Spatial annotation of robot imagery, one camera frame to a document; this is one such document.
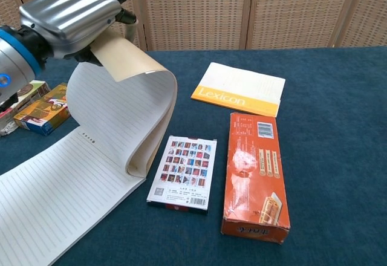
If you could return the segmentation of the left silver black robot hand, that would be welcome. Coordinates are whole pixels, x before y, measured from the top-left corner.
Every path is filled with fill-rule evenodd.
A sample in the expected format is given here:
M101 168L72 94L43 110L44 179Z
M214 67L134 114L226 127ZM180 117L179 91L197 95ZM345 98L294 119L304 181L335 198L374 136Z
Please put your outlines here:
M21 24L42 36L57 59L100 65L91 43L115 22L133 24L127 0L31 0L20 6Z

